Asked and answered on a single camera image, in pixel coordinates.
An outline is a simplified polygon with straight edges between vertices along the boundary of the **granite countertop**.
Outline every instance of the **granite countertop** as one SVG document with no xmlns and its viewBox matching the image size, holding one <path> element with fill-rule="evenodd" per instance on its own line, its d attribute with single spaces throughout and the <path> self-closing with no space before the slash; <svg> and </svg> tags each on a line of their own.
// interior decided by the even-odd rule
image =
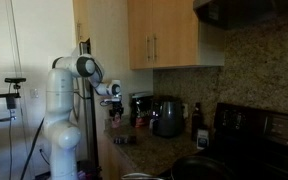
<svg viewBox="0 0 288 180">
<path fill-rule="evenodd" d="M 172 167 L 176 159 L 198 152 L 186 132 L 167 139 L 152 135 L 148 126 L 134 128 L 126 123 L 118 128 L 108 127 L 105 134 L 112 143 L 117 136 L 136 136 L 136 144 L 114 144 L 135 172 L 158 175 Z"/>
</svg>

